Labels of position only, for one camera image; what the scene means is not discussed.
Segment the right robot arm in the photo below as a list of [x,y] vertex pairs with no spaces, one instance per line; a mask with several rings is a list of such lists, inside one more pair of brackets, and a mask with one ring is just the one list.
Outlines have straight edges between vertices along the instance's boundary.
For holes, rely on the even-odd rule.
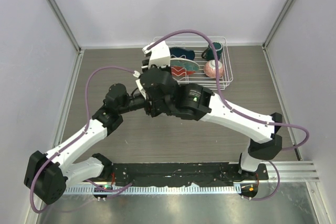
[[141,74],[136,81],[140,93],[149,102],[148,113],[175,116],[182,120],[215,123],[237,131],[250,141],[239,157],[239,172],[255,173],[261,161],[274,159],[282,149],[279,113],[262,115],[243,109],[243,117],[237,113],[239,106],[223,103],[219,94],[199,84],[178,84],[172,75],[158,68]]

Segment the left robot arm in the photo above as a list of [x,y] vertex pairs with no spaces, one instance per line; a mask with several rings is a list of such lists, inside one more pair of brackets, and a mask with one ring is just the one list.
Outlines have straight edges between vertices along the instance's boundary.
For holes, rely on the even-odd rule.
[[110,176],[111,161],[101,154],[76,163],[76,159],[96,143],[104,140],[123,122],[122,114],[148,107],[144,83],[137,81],[139,94],[129,96],[125,86],[118,83],[109,88],[103,106],[86,122],[84,127],[60,145],[45,153],[31,154],[24,184],[30,190],[30,202],[37,196],[45,204],[56,202],[65,192],[91,178]]

